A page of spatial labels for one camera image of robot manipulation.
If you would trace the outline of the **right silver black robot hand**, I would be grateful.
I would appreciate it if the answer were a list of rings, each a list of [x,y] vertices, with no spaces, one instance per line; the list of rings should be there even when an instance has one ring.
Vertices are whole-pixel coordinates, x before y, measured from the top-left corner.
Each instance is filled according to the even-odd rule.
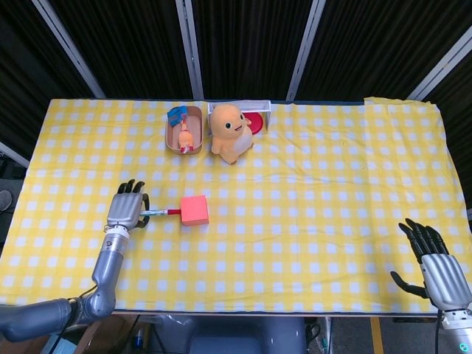
[[[429,299],[443,312],[465,310],[471,304],[471,289],[457,259],[449,250],[441,234],[431,226],[424,226],[409,218],[398,224],[410,243],[423,275],[423,285],[405,282],[399,273],[391,271],[394,283],[408,294]]]

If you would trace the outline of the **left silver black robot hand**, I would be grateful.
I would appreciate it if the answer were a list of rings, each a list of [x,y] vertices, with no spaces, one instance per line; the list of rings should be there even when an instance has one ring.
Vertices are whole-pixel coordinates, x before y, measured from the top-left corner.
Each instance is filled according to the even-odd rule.
[[[142,192],[144,185],[145,182],[134,179],[119,185],[111,201],[105,231],[115,226],[123,226],[128,231],[147,226],[150,217],[141,216],[142,207],[145,211],[150,209],[149,196]]]

